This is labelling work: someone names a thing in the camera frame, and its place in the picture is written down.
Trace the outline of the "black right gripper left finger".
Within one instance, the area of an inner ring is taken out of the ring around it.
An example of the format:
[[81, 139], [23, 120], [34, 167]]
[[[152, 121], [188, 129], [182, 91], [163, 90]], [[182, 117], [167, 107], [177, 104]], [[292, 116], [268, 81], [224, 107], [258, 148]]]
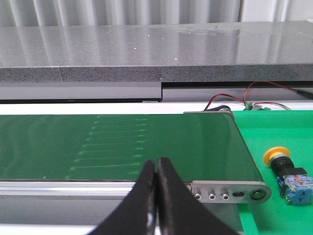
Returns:
[[148, 160], [118, 207], [90, 235], [153, 235], [156, 227], [155, 163]]

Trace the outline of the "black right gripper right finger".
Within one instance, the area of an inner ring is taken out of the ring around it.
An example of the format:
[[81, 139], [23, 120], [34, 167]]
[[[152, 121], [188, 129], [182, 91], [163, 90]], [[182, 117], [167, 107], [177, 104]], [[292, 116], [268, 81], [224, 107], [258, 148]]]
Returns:
[[158, 159], [157, 204], [162, 235], [236, 235], [185, 186], [171, 160]]

